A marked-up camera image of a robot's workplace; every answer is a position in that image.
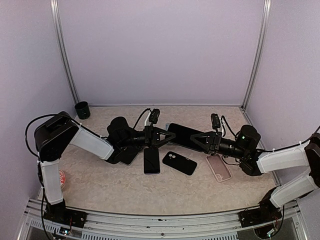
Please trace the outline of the clear pink phone case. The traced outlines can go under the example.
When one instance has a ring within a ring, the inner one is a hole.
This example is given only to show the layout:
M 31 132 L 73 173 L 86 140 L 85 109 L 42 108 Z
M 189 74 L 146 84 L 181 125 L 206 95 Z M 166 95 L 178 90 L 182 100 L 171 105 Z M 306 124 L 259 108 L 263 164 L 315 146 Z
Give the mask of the clear pink phone case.
M 228 181 L 232 178 L 230 170 L 220 155 L 209 155 L 206 157 L 206 162 L 218 183 Z

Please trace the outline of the large black smartphone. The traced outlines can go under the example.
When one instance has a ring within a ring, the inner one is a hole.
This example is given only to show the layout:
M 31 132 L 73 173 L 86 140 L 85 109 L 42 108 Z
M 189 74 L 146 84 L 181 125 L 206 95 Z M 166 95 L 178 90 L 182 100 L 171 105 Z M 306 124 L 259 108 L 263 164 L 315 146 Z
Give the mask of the large black smartphone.
M 175 134 L 175 138 L 170 140 L 169 143 L 197 152 L 203 152 L 203 149 L 190 139 L 191 135 L 201 134 L 201 131 L 176 123 L 170 123 L 167 131 Z

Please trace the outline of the black phone case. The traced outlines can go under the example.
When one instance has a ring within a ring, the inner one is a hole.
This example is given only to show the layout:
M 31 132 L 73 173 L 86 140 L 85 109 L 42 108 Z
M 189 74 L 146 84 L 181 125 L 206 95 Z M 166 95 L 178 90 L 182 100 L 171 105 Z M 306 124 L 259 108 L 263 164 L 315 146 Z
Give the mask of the black phone case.
M 195 161 L 172 151 L 164 156 L 162 163 L 187 176 L 191 176 L 198 165 Z

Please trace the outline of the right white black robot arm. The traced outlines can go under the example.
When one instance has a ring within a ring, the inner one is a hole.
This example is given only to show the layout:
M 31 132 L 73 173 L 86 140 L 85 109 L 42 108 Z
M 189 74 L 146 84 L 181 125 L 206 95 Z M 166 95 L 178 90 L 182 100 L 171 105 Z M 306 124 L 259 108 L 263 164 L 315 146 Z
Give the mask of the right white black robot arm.
M 242 224 L 266 222 L 281 218 L 280 208 L 288 202 L 304 197 L 320 187 L 320 134 L 313 133 L 307 140 L 275 150 L 261 150 L 257 145 L 261 135 L 251 125 L 243 125 L 230 140 L 221 132 L 193 134 L 190 140 L 208 155 L 220 154 L 239 159 L 239 167 L 249 176 L 261 176 L 276 170 L 305 166 L 305 172 L 280 187 L 269 190 L 254 210 L 239 213 Z

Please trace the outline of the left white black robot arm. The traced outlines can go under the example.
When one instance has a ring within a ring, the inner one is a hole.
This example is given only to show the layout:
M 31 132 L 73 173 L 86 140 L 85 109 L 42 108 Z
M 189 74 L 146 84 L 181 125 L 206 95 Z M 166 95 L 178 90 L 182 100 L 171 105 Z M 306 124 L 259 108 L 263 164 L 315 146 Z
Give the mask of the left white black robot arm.
M 34 141 L 43 194 L 50 214 L 61 223 L 70 218 L 59 180 L 60 158 L 69 145 L 83 149 L 111 164 L 119 162 L 117 157 L 125 148 L 147 147 L 149 150 L 157 150 L 176 137 L 175 133 L 154 126 L 159 114 L 159 109 L 155 108 L 148 115 L 149 124 L 140 131 L 130 127 L 123 116 L 116 117 L 107 127 L 107 137 L 83 126 L 65 111 L 48 115 L 49 119 L 35 129 Z

